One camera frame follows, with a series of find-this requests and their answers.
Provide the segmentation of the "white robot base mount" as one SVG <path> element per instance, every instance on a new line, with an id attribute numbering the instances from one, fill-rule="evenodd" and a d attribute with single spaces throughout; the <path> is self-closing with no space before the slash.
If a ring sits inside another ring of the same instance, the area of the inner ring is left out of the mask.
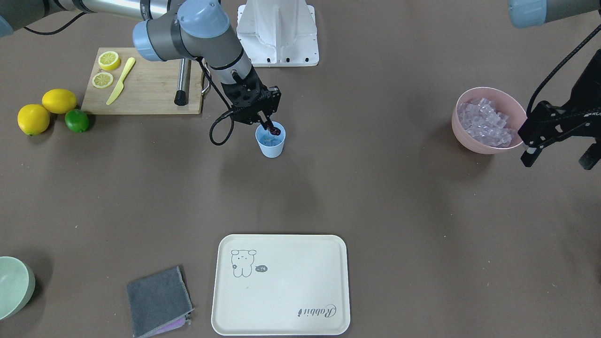
<path id="1" fill-rule="evenodd" d="M 316 11 L 304 0 L 248 0 L 236 32 L 254 67 L 313 67 L 320 61 Z"/>

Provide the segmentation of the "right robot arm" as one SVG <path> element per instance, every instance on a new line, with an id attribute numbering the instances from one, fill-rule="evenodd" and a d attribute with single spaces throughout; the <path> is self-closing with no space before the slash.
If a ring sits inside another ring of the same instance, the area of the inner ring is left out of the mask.
<path id="1" fill-rule="evenodd" d="M 223 118 L 280 134 L 270 119 L 279 89 L 261 82 L 218 0 L 3 0 L 1 36 L 60 11 L 137 19 L 132 40 L 139 55 L 148 61 L 205 61 L 231 102 Z"/>

